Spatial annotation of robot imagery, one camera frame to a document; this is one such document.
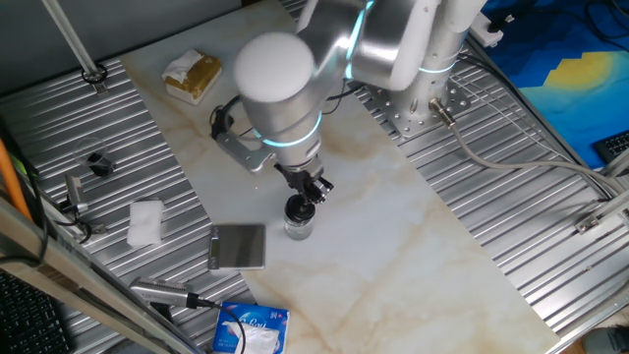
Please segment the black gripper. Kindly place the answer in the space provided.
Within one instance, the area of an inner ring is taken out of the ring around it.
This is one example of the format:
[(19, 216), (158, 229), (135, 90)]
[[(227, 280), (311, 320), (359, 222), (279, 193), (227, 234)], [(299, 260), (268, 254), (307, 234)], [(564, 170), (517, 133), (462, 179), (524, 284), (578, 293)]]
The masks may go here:
[(314, 203), (322, 204), (327, 195), (334, 189), (334, 185), (322, 175), (323, 164), (316, 155), (301, 165), (283, 165), (279, 162), (274, 168), (284, 177), (288, 186), (295, 190), (307, 203), (312, 203), (312, 188), (314, 187)]

